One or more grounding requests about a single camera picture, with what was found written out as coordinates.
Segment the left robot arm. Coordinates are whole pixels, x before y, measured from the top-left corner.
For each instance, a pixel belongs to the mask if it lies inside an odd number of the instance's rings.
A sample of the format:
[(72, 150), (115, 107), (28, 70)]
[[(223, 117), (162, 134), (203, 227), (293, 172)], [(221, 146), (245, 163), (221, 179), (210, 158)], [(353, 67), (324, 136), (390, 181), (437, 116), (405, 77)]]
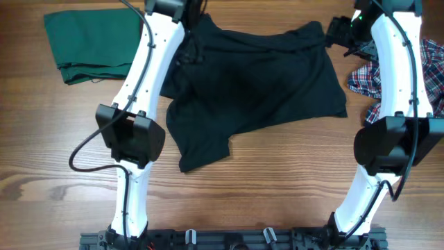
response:
[(142, 34), (129, 73), (111, 106), (96, 121), (117, 165), (117, 204), (100, 237), (104, 249), (144, 249), (146, 192), (165, 141), (156, 123), (160, 90), (185, 35), (201, 15), (202, 1), (146, 1)]

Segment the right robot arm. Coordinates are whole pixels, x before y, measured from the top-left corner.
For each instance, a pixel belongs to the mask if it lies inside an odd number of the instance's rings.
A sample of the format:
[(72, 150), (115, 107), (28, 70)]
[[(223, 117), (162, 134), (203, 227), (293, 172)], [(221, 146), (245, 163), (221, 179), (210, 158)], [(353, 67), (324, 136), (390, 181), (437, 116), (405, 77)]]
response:
[(443, 137), (433, 114), (420, 53), (420, 1), (355, 2), (351, 18), (334, 18), (328, 44), (379, 63), (381, 107), (377, 120), (354, 141), (357, 171), (343, 203), (325, 227), (325, 249), (358, 249), (370, 239), (370, 224), (386, 195), (400, 197), (411, 169)]

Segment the black t-shirt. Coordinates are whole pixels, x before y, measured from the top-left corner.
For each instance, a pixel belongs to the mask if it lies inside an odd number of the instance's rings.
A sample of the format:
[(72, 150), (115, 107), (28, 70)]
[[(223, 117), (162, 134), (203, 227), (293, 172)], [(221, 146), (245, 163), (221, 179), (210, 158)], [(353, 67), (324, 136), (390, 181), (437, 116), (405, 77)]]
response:
[(161, 94), (171, 100), (166, 126), (182, 172), (228, 157), (232, 135), (347, 115), (317, 21), (253, 35), (224, 30), (203, 15), (177, 51)]

